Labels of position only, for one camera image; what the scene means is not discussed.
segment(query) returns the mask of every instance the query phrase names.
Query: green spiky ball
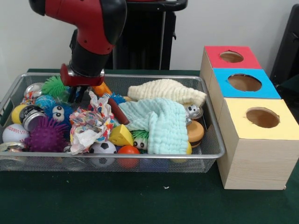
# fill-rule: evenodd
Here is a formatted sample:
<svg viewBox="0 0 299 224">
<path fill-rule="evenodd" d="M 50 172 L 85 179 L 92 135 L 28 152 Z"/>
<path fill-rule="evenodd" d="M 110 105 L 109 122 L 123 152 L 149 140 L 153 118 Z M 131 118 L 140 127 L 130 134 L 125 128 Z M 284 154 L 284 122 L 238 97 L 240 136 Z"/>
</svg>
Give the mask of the green spiky ball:
<svg viewBox="0 0 299 224">
<path fill-rule="evenodd" d="M 150 133 L 147 132 L 147 131 L 145 131 L 145 130 L 142 130 L 142 131 L 132 131 L 132 135 L 133 135 L 133 139 L 136 139 L 136 138 L 148 139 Z"/>
<path fill-rule="evenodd" d="M 50 95 L 54 98 L 61 96 L 67 87 L 62 83 L 60 76 L 52 76 L 47 79 L 42 87 L 44 95 Z"/>
</svg>

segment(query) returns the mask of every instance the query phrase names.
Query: baseball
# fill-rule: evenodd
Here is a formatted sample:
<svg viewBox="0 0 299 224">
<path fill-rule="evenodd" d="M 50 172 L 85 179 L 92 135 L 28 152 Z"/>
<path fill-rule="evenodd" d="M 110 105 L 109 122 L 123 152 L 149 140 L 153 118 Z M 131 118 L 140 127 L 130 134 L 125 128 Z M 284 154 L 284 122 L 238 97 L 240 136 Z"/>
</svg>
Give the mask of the baseball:
<svg viewBox="0 0 299 224">
<path fill-rule="evenodd" d="M 25 138 L 29 137 L 29 132 L 26 131 L 22 125 L 13 124 L 5 128 L 2 139 L 3 142 L 23 142 Z"/>
</svg>

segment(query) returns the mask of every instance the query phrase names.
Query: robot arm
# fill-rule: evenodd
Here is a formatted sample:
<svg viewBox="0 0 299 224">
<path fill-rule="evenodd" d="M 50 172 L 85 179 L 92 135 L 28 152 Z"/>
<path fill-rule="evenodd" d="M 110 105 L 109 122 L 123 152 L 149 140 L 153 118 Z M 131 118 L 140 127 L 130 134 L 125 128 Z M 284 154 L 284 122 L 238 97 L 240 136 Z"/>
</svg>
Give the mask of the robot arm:
<svg viewBox="0 0 299 224">
<path fill-rule="evenodd" d="M 71 44 L 69 65 L 61 66 L 64 85 L 72 86 L 69 101 L 73 102 L 77 86 L 80 102 L 87 86 L 100 85 L 104 80 L 102 69 L 117 40 L 127 17 L 126 0 L 29 0 L 36 13 L 73 24 L 78 28 Z"/>
</svg>

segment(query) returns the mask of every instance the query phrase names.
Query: wooden cube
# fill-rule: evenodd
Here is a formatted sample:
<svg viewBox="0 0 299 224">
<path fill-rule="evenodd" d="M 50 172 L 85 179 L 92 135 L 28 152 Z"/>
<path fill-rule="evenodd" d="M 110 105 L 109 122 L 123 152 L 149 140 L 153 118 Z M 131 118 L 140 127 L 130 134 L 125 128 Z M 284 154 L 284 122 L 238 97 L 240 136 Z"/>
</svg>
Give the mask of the wooden cube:
<svg viewBox="0 0 299 224">
<path fill-rule="evenodd" d="M 209 94 L 219 121 L 223 98 L 281 99 L 262 69 L 213 69 Z"/>
<path fill-rule="evenodd" d="M 205 46 L 200 77 L 209 90 L 213 69 L 261 69 L 259 62 L 249 47 L 244 46 Z"/>
<path fill-rule="evenodd" d="M 299 158 L 299 126 L 284 100 L 224 98 L 219 126 L 225 189 L 284 189 Z"/>
</svg>

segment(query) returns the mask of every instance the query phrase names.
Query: purple spiky ball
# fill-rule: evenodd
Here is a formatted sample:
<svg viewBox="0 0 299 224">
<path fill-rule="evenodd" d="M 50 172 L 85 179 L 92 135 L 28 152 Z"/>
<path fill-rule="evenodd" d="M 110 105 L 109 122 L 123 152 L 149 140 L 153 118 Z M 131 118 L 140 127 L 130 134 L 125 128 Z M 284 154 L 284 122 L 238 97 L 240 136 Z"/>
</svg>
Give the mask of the purple spiky ball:
<svg viewBox="0 0 299 224">
<path fill-rule="evenodd" d="M 61 153 L 67 143 L 64 139 L 66 125 L 57 123 L 54 119 L 40 119 L 38 126 L 25 139 L 31 152 Z"/>
</svg>

